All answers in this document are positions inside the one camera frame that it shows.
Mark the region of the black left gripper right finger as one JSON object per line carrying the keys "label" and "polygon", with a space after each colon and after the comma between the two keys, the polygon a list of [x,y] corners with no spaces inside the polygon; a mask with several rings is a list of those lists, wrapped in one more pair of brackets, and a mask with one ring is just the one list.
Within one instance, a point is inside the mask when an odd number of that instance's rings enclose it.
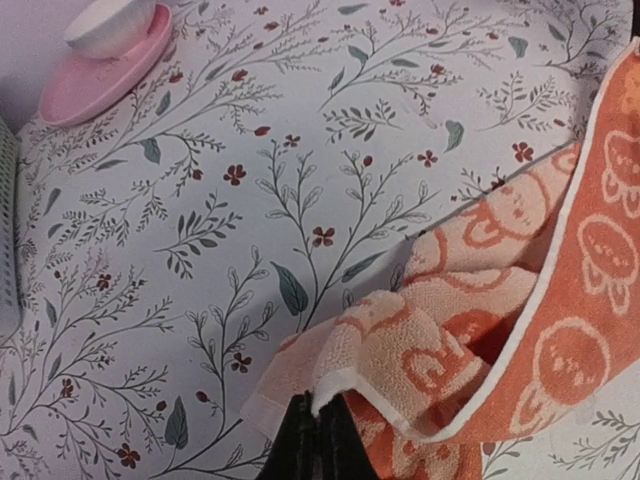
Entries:
{"label": "black left gripper right finger", "polygon": [[378,480],[348,405],[336,395],[319,414],[321,475],[328,480]]}

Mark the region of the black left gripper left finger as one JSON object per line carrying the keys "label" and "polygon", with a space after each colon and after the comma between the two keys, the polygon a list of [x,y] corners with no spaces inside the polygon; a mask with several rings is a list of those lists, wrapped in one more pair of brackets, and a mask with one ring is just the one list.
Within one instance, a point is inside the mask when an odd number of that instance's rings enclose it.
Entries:
{"label": "black left gripper left finger", "polygon": [[291,398],[259,480],[310,480],[313,477],[317,424],[311,404],[309,391]]}

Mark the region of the orange patterned towel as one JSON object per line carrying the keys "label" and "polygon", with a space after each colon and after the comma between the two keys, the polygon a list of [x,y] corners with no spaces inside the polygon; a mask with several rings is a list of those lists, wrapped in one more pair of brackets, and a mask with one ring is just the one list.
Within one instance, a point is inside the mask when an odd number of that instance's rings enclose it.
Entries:
{"label": "orange patterned towel", "polygon": [[379,479],[639,475],[639,424],[550,449],[548,429],[617,377],[639,394],[639,44],[606,74],[585,138],[420,235],[403,285],[286,339],[243,417],[276,438],[291,398],[341,394]]}

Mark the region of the white plastic basket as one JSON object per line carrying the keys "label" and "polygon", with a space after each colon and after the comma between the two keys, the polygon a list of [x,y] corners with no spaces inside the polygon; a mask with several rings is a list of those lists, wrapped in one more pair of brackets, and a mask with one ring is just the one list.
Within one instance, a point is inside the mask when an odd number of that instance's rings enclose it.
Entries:
{"label": "white plastic basket", "polygon": [[1,310],[20,316],[15,266],[15,194],[19,144],[1,120]]}

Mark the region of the pink plate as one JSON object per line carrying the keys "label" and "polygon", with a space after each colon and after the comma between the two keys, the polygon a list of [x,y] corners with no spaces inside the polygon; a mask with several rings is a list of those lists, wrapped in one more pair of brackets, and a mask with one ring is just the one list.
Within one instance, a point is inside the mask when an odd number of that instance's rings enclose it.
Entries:
{"label": "pink plate", "polygon": [[39,114],[54,127],[79,125],[103,113],[130,92],[154,67],[169,43],[170,9],[155,7],[148,34],[124,56],[91,60],[69,54],[44,87]]}

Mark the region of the white bowl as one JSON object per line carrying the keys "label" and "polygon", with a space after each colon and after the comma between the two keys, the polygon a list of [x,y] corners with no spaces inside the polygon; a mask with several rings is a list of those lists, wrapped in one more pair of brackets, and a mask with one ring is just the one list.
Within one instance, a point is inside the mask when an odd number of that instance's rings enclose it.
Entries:
{"label": "white bowl", "polygon": [[93,1],[66,29],[64,41],[89,59],[121,57],[146,37],[156,5],[150,0]]}

